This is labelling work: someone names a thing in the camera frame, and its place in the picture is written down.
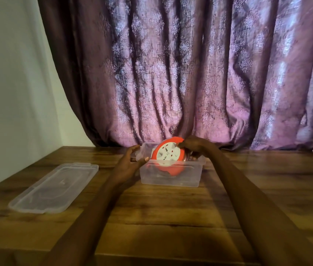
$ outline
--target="wood grain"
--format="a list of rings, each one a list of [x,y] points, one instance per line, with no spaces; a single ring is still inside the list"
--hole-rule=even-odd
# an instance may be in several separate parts
[[[125,149],[62,147],[0,183],[0,265],[38,265],[92,199]],[[225,152],[313,242],[313,153]],[[60,214],[23,214],[7,205],[63,163],[99,172]],[[258,264],[210,161],[199,188],[138,181],[112,209],[89,265]]]

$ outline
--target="person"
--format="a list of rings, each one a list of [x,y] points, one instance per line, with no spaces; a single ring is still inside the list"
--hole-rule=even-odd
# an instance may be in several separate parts
[[[194,158],[208,157],[230,197],[240,226],[263,265],[313,265],[313,245],[299,228],[253,184],[215,144],[190,136],[178,145]],[[57,241],[41,265],[84,265],[104,227],[107,206],[119,187],[149,158],[131,162],[128,148],[94,199]]]

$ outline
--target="plastic container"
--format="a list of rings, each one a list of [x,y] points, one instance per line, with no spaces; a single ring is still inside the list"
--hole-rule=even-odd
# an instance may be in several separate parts
[[[143,143],[141,149],[136,152],[136,160],[151,157],[153,150],[159,143]],[[197,161],[158,161],[149,160],[140,169],[143,184],[167,185],[178,187],[198,187],[201,179],[202,167],[206,163],[204,156]],[[160,170],[160,166],[182,167],[183,170],[176,176]]]
[[[18,195],[8,206],[24,213],[61,213],[98,170],[98,165],[90,163],[62,164]]]

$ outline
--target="purple curtain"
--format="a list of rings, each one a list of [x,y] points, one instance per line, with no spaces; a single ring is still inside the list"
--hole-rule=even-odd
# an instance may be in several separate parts
[[[313,0],[38,0],[95,145],[313,149]]]

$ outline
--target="orange round object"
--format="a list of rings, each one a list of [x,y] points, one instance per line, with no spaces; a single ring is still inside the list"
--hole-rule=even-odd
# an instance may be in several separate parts
[[[177,143],[181,143],[184,139],[181,137],[172,137],[161,142],[152,153],[152,160],[158,160],[159,170],[168,172],[172,176],[176,176],[184,169],[182,166],[163,165],[163,161],[183,161],[185,158],[185,150],[178,148]]]

